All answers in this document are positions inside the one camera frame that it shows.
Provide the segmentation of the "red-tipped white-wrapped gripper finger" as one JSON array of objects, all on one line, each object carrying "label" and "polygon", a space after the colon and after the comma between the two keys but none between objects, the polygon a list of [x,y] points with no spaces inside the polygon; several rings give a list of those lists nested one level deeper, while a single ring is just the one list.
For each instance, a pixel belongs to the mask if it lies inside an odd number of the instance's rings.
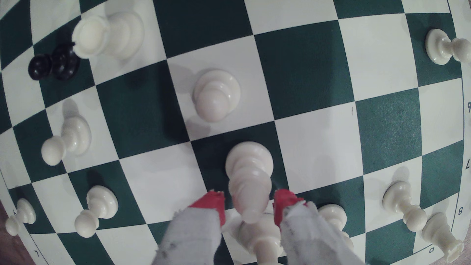
[{"label": "red-tipped white-wrapped gripper finger", "polygon": [[312,201],[286,189],[274,193],[274,223],[289,265],[364,265],[345,233],[329,223]]},{"label": "red-tipped white-wrapped gripper finger", "polygon": [[174,214],[152,264],[213,265],[225,222],[224,192],[210,190]]}]

